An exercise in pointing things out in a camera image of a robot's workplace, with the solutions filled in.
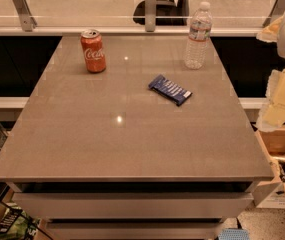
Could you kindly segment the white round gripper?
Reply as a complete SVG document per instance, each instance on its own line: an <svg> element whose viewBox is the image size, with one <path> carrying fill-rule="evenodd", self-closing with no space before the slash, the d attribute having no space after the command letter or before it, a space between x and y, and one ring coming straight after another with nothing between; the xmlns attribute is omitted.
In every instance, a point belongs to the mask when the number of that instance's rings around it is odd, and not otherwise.
<svg viewBox="0 0 285 240"><path fill-rule="evenodd" d="M267 43L277 41L278 55L285 59L285 13L258 32L256 38ZM271 72L265 96L256 127L262 132L273 132L285 123L285 69Z"/></svg>

